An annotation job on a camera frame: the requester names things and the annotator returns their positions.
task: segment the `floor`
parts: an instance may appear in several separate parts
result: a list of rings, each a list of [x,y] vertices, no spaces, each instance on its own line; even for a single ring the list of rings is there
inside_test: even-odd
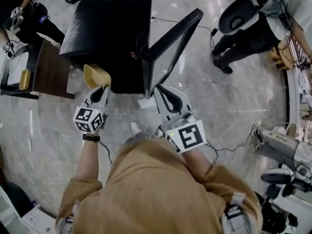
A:
[[[153,0],[153,13],[167,20],[181,20],[195,8],[204,12],[200,25],[217,27],[218,18],[233,0]],[[63,0],[40,0],[49,15],[64,33],[77,5]],[[150,44],[153,45],[175,23],[153,20]],[[214,37],[217,42],[218,32]],[[286,95],[283,75],[265,69],[267,56],[253,55],[232,64],[233,74],[217,70],[210,59],[210,37],[205,28],[197,28],[181,55],[171,81],[185,92],[199,119],[204,122],[207,139],[216,148],[235,148],[243,144],[258,118],[273,122],[286,119]],[[80,71],[71,69],[68,92],[75,100],[40,95],[38,101],[0,97],[0,145],[4,153],[7,178],[21,186],[32,200],[56,213],[63,190],[75,174],[82,139],[72,117],[88,88]],[[130,137],[129,122],[136,119],[150,136],[161,124],[156,107],[141,109],[141,95],[110,94],[108,119],[100,135],[113,157],[121,144]],[[215,153],[201,148],[210,159]],[[106,150],[100,147],[99,179],[105,183],[110,171]],[[218,162],[244,178],[262,193],[265,184],[260,175],[275,162],[251,152],[251,145],[235,152],[220,151]]]

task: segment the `tiled floor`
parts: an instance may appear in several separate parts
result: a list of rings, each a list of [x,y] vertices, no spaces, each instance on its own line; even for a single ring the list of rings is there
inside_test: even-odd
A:
[[[217,27],[218,18],[233,0],[153,0],[156,16],[181,20],[195,8],[204,12],[200,25]],[[63,0],[41,0],[49,9],[51,20],[66,32],[77,5]],[[154,44],[174,23],[154,20],[150,43]],[[214,37],[217,42],[220,33]],[[232,64],[234,73],[225,75],[211,62],[209,31],[197,28],[183,52],[171,78],[185,92],[199,119],[204,122],[207,138],[217,148],[243,144],[258,117],[285,121],[286,97],[281,73],[265,69],[265,54],[253,55]],[[38,101],[0,97],[0,145],[4,152],[5,174],[47,210],[56,213],[66,183],[74,175],[81,151],[81,135],[72,123],[75,107],[88,89],[83,75],[71,70],[68,91],[76,99],[40,95]],[[138,95],[114,95],[109,98],[105,129],[100,133],[113,156],[130,136],[129,122],[136,119],[152,135],[161,120],[156,107],[140,109]],[[203,147],[211,160],[215,153]],[[105,182],[110,170],[106,151],[100,147],[100,180]],[[257,154],[251,146],[235,152],[220,151],[219,162],[242,176],[255,190],[263,192],[260,175],[275,165]]]

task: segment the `tan sweatshirt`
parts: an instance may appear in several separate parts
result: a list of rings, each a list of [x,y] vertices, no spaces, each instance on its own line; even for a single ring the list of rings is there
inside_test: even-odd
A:
[[[65,189],[56,224],[73,215],[73,234],[222,233],[220,218],[235,192],[245,193],[243,210],[262,227],[256,195],[223,165],[214,165],[197,182],[184,160],[164,138],[124,145],[106,186],[72,178]]]

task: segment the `sleeve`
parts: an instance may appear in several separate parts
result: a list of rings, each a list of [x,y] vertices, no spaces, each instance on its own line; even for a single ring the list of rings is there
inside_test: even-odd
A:
[[[245,194],[242,208],[255,217],[257,228],[261,230],[263,217],[259,200],[251,187],[241,178],[225,166],[217,164],[207,173],[206,182],[203,185],[208,192],[223,198],[227,203],[231,202],[234,193]]]
[[[100,189],[102,189],[102,183],[96,179],[72,178],[64,191],[55,221],[56,226],[61,218],[67,218],[73,215],[73,207],[76,201],[81,202],[87,196]]]
[[[293,19],[300,25],[303,31],[307,31],[312,23],[312,0],[302,0],[297,7]]]

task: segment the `black trousers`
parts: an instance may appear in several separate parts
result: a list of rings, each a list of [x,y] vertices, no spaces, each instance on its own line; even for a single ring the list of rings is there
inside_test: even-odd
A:
[[[46,19],[42,24],[38,22],[24,22],[20,26],[20,31],[16,36],[24,43],[41,42],[41,33],[62,45],[65,35],[53,24],[50,20]]]
[[[241,30],[234,35],[223,36],[214,47],[214,54],[221,54],[229,48],[218,60],[218,66],[226,67],[233,61],[267,52],[276,47],[279,42],[265,15],[259,13],[259,20],[248,29]]]

